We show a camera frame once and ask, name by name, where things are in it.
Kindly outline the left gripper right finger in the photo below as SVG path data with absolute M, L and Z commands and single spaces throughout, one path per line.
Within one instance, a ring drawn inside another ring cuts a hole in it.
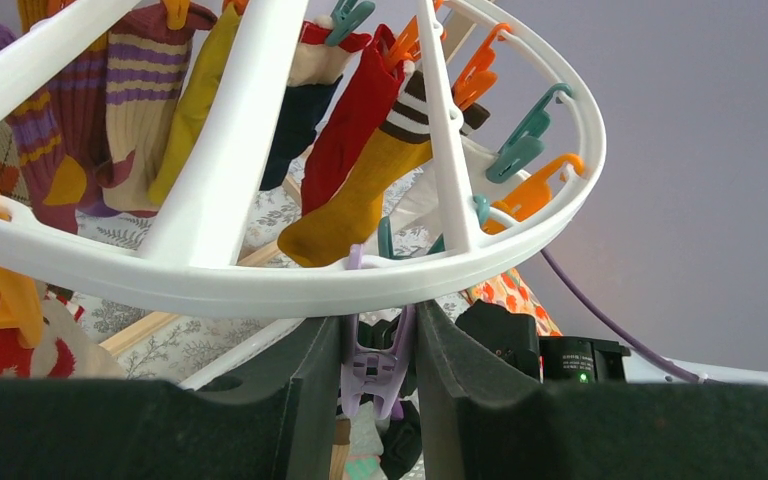
M 416 308 L 429 479 L 768 479 L 768 387 L 544 385 Z

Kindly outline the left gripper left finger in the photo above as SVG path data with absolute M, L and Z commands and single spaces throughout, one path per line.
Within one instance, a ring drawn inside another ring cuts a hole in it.
M 307 319 L 199 391 L 0 379 L 0 479 L 324 479 L 340 342 Z

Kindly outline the lilac clothespin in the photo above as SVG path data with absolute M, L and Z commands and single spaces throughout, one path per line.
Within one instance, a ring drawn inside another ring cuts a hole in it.
M 350 314 L 340 319 L 341 374 L 340 403 L 342 412 L 354 417 L 364 394 L 373 397 L 373 407 L 379 420 L 392 413 L 405 379 L 416 337 L 416 308 L 403 307 L 392 346 L 372 349 L 357 341 L 358 316 Z

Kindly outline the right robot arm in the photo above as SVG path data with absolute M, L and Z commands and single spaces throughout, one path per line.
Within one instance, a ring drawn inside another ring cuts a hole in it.
M 613 340 L 540 335 L 534 316 L 480 300 L 455 325 L 502 361 L 537 380 L 627 381 L 624 359 L 631 351 Z

